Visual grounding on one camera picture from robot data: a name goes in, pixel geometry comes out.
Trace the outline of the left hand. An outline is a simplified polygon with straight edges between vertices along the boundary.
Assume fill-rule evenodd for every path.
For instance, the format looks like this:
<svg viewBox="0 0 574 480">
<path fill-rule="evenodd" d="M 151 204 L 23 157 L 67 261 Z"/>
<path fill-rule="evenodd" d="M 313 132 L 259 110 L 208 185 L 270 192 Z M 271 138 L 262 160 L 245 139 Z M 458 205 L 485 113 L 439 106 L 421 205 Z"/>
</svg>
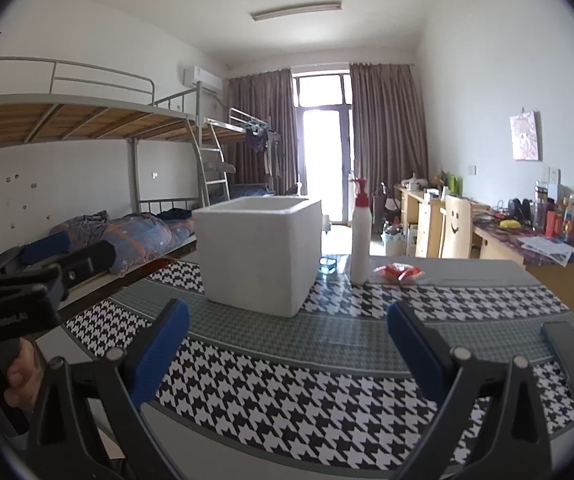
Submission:
<svg viewBox="0 0 574 480">
<path fill-rule="evenodd" d="M 36 350 L 30 341 L 20 338 L 18 356 L 7 370 L 10 386 L 4 391 L 5 402 L 11 408 L 32 413 L 42 378 L 43 370 Z"/>
</svg>

